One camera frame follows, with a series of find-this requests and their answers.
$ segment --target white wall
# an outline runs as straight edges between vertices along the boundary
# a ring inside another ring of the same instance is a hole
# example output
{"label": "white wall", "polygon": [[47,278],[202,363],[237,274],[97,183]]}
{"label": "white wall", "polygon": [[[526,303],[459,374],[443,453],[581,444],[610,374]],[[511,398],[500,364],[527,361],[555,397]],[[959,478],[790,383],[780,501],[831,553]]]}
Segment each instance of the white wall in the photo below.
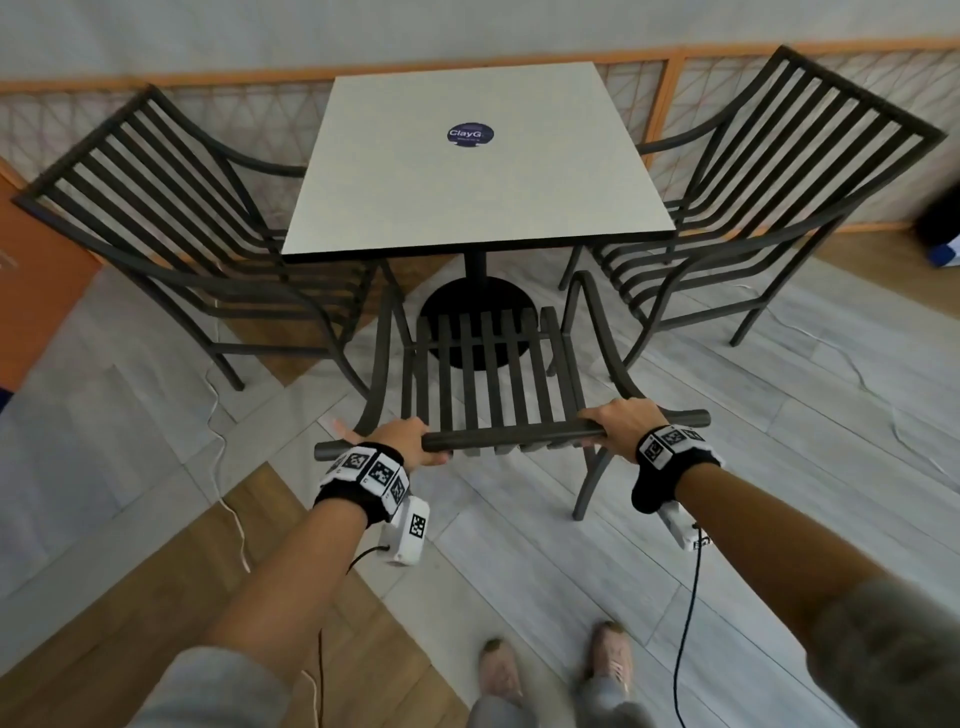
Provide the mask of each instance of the white wall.
{"label": "white wall", "polygon": [[960,33],[957,0],[0,0],[0,78]]}

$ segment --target black cable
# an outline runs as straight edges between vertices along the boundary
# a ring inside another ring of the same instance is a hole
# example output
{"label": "black cable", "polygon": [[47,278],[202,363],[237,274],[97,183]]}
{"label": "black cable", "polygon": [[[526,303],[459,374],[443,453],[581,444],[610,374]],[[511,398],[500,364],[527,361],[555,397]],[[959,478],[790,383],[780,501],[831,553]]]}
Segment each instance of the black cable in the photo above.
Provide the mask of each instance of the black cable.
{"label": "black cable", "polygon": [[[353,561],[350,562],[350,565],[347,567],[347,573],[350,573],[350,570],[356,566],[357,562],[360,561],[364,556],[374,551],[389,551],[389,546],[371,546],[366,551],[357,556]],[[317,666],[320,669],[320,708],[317,711],[317,725],[320,728],[324,728],[324,630],[321,629],[317,633]]]}
{"label": "black cable", "polygon": [[677,697],[677,680],[680,675],[680,660],[684,656],[684,646],[686,645],[686,633],[690,629],[690,619],[693,617],[693,605],[697,601],[697,583],[700,581],[700,560],[704,555],[704,532],[700,526],[697,528],[697,566],[693,570],[693,586],[690,588],[690,607],[686,610],[686,623],[684,624],[684,633],[680,637],[680,648],[677,650],[677,664],[673,666],[673,709],[677,713],[677,720],[686,728],[686,723],[680,715],[680,700]]}

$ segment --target white sensor device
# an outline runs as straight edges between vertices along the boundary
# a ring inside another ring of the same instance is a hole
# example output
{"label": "white sensor device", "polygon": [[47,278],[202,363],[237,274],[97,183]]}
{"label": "white sensor device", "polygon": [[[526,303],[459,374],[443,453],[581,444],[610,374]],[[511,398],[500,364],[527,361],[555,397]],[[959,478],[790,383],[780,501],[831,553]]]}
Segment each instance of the white sensor device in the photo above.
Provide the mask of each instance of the white sensor device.
{"label": "white sensor device", "polygon": [[407,496],[394,517],[383,524],[380,545],[386,550],[380,558],[395,567],[412,567],[420,561],[423,540],[430,520],[430,504],[422,498]]}
{"label": "white sensor device", "polygon": [[698,536],[697,522],[676,500],[664,503],[657,511],[657,515],[660,516],[660,520],[666,525],[677,545],[684,551],[695,551],[710,543],[710,536],[703,531],[701,531],[703,535]]}

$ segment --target person's left hand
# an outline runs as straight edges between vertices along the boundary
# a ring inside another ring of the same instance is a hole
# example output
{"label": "person's left hand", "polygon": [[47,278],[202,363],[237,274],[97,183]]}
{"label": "person's left hand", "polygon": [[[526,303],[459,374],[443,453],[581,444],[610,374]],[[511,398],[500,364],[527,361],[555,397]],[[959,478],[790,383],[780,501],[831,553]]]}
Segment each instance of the person's left hand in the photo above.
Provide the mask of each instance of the person's left hand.
{"label": "person's left hand", "polygon": [[423,434],[429,432],[430,428],[419,417],[393,420],[391,423],[381,425],[367,437],[348,429],[340,420],[335,420],[333,427],[337,430],[337,434],[351,445],[360,443],[389,445],[403,455],[403,468],[407,473],[412,473],[421,465],[442,465],[450,459],[449,452],[423,451]]}

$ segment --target forearm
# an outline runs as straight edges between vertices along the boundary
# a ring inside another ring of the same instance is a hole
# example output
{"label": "forearm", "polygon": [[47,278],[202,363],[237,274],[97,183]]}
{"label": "forearm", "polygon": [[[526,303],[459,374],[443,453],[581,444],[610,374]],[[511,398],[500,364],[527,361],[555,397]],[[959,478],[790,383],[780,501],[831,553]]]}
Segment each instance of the forearm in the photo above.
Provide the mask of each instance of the forearm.
{"label": "forearm", "polygon": [[717,466],[690,468],[676,496],[804,647],[825,607],[886,573],[810,517]]}
{"label": "forearm", "polygon": [[247,655],[293,683],[366,527],[354,503],[318,504],[253,571],[203,643]]}

